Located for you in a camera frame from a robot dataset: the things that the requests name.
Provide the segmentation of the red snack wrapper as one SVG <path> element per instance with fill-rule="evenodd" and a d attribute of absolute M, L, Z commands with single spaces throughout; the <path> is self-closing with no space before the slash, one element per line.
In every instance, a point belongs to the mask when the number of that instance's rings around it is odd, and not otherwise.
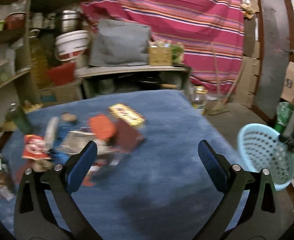
<path fill-rule="evenodd" d="M 45 141 L 42 136 L 33 134 L 25 135 L 22 158 L 31 160 L 50 160 L 51 157 L 45 146 Z"/>

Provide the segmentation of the brown paper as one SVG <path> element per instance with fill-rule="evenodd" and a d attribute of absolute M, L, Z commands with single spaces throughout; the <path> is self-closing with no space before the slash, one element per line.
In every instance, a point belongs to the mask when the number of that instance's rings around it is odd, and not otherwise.
<path fill-rule="evenodd" d="M 61 114 L 61 120 L 68 123 L 77 123 L 78 117 L 74 114 L 65 112 Z"/>

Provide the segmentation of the dark red sponge pad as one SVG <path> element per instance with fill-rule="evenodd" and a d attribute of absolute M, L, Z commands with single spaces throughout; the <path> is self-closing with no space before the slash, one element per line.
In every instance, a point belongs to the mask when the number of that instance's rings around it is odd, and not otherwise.
<path fill-rule="evenodd" d="M 114 144 L 124 152 L 131 152 L 144 141 L 144 136 L 123 119 L 116 122 Z"/>

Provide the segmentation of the clear spice jar lying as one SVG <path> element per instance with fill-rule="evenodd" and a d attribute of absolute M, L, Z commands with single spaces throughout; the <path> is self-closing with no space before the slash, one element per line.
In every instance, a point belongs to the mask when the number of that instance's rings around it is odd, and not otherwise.
<path fill-rule="evenodd" d="M 15 185 L 7 163 L 0 154 L 0 196 L 10 202 L 15 197 Z"/>

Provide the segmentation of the light blue plastic basket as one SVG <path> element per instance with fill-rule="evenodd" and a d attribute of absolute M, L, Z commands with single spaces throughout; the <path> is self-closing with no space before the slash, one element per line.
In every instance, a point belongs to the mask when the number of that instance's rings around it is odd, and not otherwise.
<path fill-rule="evenodd" d="M 263 124 L 247 124 L 237 135 L 237 150 L 250 171 L 269 170 L 276 191 L 294 178 L 294 153 L 279 141 L 280 133 Z"/>

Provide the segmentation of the green glass jar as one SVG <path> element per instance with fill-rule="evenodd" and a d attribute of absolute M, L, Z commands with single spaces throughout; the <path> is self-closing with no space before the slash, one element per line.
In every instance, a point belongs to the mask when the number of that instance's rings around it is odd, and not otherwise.
<path fill-rule="evenodd" d="M 6 119 L 12 121 L 23 134 L 33 133 L 33 126 L 19 104 L 12 103 L 10 105 Z"/>

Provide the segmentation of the green plastic bag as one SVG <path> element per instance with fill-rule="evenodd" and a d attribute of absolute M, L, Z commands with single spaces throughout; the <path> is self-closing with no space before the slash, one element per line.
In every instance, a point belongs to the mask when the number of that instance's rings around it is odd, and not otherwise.
<path fill-rule="evenodd" d="M 276 108 L 276 125 L 274 129 L 282 133 L 287 127 L 294 111 L 294 105 L 284 101 L 280 102 Z"/>

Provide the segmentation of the blue quilted table cloth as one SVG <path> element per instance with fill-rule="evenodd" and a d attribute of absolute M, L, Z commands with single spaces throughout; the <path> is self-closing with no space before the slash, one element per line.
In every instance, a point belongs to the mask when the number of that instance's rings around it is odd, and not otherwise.
<path fill-rule="evenodd" d="M 36 133 L 63 112 L 76 115 L 79 126 L 124 103 L 145 119 L 144 142 L 118 165 L 93 178 L 73 199 L 104 239 L 192 239 L 222 199 L 198 156 L 206 140 L 227 160 L 240 155 L 176 90 L 141 91 L 98 96 L 30 113 Z"/>

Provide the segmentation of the broom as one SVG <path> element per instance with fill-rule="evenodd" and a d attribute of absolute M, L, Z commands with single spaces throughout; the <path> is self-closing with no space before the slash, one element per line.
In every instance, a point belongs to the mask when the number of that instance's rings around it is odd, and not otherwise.
<path fill-rule="evenodd" d="M 220 83 L 220 79 L 219 79 L 217 57 L 216 57 L 216 52 L 214 50 L 214 45 L 213 45 L 212 42 L 210 44 L 210 47 L 211 47 L 213 58 L 214 58 L 214 67 L 215 67 L 215 74 L 216 74 L 216 85 L 217 85 L 218 100 L 217 100 L 216 104 L 214 105 L 214 107 L 212 107 L 211 109 L 208 110 L 208 115 L 216 116 L 216 115 L 219 115 L 219 114 L 227 113 L 229 111 L 226 104 L 227 104 L 227 101 L 228 101 L 229 97 L 231 96 L 232 92 L 236 88 L 238 82 L 240 81 L 240 78 L 241 78 L 243 70 L 244 70 L 244 66 L 243 65 L 241 66 L 240 71 L 238 72 L 238 75 L 236 77 L 236 80 L 231 85 L 231 87 L 230 87 L 227 95 L 225 96 L 224 100 L 222 100 L 222 98 L 221 98 L 221 83 Z"/>

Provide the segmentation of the low wooden side table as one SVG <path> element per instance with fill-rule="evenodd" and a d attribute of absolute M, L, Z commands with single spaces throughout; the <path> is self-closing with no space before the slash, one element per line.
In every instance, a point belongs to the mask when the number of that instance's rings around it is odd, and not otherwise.
<path fill-rule="evenodd" d="M 140 90 L 175 89 L 191 99 L 191 68 L 187 66 L 87 67 L 77 69 L 86 98 Z"/>

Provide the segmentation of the white plastic bucket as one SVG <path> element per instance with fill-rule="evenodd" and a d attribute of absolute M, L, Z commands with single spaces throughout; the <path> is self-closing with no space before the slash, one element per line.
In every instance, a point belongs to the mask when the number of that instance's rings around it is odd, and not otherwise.
<path fill-rule="evenodd" d="M 90 35 L 86 30 L 71 31 L 55 39 L 55 57 L 61 61 L 71 61 L 82 55 L 89 46 Z"/>

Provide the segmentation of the green leafy vegetables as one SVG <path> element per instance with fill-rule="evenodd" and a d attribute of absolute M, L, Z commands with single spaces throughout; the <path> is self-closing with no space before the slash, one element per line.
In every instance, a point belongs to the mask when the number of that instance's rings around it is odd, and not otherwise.
<path fill-rule="evenodd" d="M 180 64 L 184 60 L 184 45 L 180 42 L 171 44 L 172 63 Z"/>

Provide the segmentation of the steel pot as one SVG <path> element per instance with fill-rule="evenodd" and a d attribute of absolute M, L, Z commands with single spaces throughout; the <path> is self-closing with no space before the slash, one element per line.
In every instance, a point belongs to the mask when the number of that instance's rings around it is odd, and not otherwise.
<path fill-rule="evenodd" d="M 55 16 L 55 28 L 62 34 L 80 30 L 81 26 L 82 14 L 77 10 L 63 10 Z"/>

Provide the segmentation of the wooden shelf unit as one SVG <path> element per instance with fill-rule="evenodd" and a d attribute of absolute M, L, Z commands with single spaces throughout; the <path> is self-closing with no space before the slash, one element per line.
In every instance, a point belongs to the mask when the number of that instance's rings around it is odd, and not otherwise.
<path fill-rule="evenodd" d="M 29 19 L 34 12 L 50 14 L 78 4 L 79 0 L 0 0 L 0 111 L 12 102 L 39 103 L 32 74 Z"/>

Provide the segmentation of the pink striped curtain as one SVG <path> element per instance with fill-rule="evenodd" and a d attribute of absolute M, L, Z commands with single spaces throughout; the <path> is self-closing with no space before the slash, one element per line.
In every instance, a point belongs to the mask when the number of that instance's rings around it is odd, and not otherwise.
<path fill-rule="evenodd" d="M 93 19 L 148 25 L 156 40 L 184 45 L 184 63 L 192 82 L 217 90 L 211 42 L 216 52 L 221 92 L 236 80 L 243 55 L 244 18 L 241 0 L 96 0 L 84 3 Z"/>

